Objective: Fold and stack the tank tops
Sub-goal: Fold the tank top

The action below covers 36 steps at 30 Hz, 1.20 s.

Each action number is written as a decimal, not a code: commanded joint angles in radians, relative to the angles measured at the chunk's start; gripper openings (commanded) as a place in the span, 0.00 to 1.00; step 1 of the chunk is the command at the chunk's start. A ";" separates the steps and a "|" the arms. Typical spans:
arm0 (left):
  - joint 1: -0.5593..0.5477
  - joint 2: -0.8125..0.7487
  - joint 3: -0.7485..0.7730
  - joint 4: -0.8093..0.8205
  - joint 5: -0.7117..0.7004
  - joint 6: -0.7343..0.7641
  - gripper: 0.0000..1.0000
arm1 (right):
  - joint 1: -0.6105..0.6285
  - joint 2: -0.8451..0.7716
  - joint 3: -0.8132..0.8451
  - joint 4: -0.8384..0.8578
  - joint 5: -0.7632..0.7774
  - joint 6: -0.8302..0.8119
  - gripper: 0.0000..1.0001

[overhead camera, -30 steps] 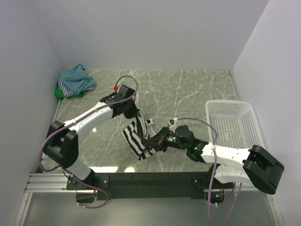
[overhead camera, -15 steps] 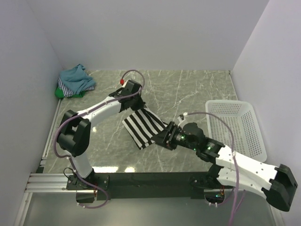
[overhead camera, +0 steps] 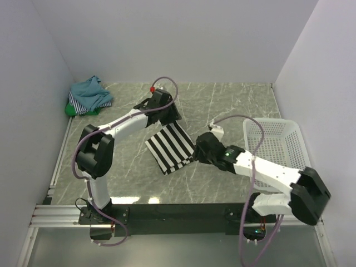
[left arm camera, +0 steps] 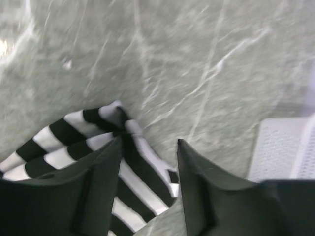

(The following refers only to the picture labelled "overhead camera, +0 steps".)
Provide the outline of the black white striped tank top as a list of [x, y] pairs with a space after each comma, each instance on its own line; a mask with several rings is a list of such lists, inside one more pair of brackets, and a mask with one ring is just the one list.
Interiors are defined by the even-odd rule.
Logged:
[[145, 141], [145, 145], [165, 176], [194, 161], [195, 145], [189, 134], [177, 122], [164, 126]]

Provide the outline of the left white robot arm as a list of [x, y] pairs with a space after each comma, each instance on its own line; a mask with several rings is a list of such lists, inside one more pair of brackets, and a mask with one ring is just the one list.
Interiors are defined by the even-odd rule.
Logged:
[[160, 122], [168, 125], [179, 120], [180, 114], [174, 104], [178, 93], [151, 87], [151, 97], [134, 106], [127, 114], [96, 127], [87, 125], [73, 153], [71, 163], [75, 178], [83, 180], [88, 191], [88, 208], [96, 222], [103, 224], [112, 221], [120, 224], [112, 207], [108, 193], [106, 174], [114, 156], [114, 148], [119, 142], [137, 131]]

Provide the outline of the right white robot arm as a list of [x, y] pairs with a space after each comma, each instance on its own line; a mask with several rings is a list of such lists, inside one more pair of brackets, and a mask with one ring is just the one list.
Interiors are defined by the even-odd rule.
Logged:
[[197, 138], [193, 158], [232, 174], [255, 174], [259, 181], [277, 190], [276, 194], [253, 195], [250, 205], [244, 208], [244, 215], [251, 222], [273, 214], [293, 215], [299, 221], [314, 226], [331, 198], [330, 191], [315, 169], [306, 167], [299, 170], [253, 157], [240, 147], [225, 147], [211, 132]]

